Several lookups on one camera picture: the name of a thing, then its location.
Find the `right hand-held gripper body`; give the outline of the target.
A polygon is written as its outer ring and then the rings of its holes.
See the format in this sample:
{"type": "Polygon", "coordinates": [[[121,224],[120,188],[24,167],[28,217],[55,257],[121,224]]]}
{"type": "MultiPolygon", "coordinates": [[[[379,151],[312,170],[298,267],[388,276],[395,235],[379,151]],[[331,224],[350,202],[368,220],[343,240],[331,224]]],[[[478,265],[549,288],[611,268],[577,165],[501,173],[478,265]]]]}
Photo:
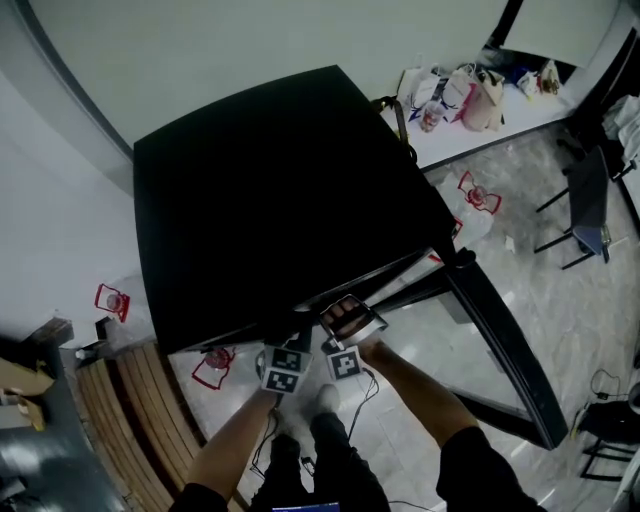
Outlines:
{"type": "Polygon", "coordinates": [[[337,339],[331,331],[323,325],[321,315],[328,308],[320,315],[320,326],[327,334],[327,340],[323,343],[322,350],[326,355],[330,377],[335,382],[355,377],[363,372],[363,363],[360,357],[359,345],[370,338],[377,336],[388,327],[388,323],[378,313],[367,305],[366,307],[373,316],[370,323],[350,337],[342,340],[337,339]]]}

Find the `person's right hand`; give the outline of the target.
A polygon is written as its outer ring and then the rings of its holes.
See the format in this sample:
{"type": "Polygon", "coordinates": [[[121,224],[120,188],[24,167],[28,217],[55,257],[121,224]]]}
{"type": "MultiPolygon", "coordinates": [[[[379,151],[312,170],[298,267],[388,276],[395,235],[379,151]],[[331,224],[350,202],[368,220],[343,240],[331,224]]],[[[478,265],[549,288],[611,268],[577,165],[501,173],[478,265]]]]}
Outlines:
{"type": "Polygon", "coordinates": [[[366,305],[351,295],[334,303],[321,315],[323,325],[339,340],[358,332],[372,318],[366,305]]]}

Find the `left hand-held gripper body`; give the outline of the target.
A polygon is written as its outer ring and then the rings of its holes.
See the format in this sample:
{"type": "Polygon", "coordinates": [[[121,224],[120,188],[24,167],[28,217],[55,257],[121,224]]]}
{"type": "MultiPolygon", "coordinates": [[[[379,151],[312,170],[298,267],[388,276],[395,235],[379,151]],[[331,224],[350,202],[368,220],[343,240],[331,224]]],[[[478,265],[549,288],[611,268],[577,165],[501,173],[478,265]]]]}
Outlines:
{"type": "Polygon", "coordinates": [[[303,385],[313,361],[312,327],[306,327],[283,346],[265,345],[256,359],[261,389],[295,395],[303,385]]]}

